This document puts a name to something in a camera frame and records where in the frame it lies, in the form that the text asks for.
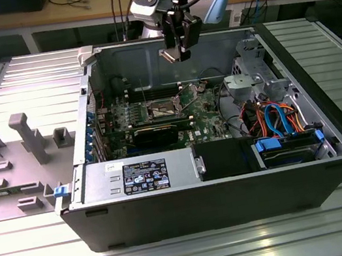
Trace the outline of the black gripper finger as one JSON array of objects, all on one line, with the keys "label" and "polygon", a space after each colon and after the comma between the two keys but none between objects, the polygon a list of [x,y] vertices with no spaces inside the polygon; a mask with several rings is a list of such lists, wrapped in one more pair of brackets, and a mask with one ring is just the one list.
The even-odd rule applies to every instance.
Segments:
[{"label": "black gripper finger", "polygon": [[181,62],[191,57],[190,48],[198,43],[202,28],[202,20],[198,16],[189,12],[184,12],[182,16],[176,17],[174,25]]},{"label": "black gripper finger", "polygon": [[178,48],[180,45],[176,18],[177,16],[174,11],[168,11],[166,14],[163,14],[161,19],[164,43],[167,49]]}]

